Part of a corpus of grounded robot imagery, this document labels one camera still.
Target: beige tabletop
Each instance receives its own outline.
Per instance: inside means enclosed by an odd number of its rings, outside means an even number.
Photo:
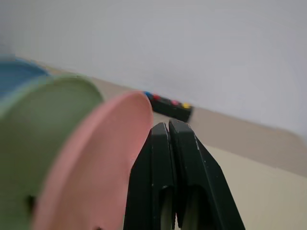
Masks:
[[[131,90],[92,79],[106,99]],[[168,119],[155,114],[154,124]],[[300,138],[200,108],[190,125],[220,164],[247,230],[307,229],[307,149]]]

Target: green lid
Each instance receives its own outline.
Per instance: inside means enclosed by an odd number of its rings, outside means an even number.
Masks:
[[[28,196],[38,195],[66,138],[102,100],[88,80],[66,75],[0,102],[0,229],[29,229]]]

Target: pink disc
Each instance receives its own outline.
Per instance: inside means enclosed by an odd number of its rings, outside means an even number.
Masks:
[[[96,108],[75,130],[53,165],[35,208],[34,230],[118,230],[129,175],[152,127],[142,92]]]

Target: yellow button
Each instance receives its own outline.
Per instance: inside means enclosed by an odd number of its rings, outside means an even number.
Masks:
[[[184,107],[185,109],[190,109],[191,105],[189,103],[183,103],[182,107]]]

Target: blue lid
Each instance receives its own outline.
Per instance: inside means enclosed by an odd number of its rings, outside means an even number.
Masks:
[[[28,81],[48,76],[38,65],[14,57],[0,59],[0,98],[16,90]]]

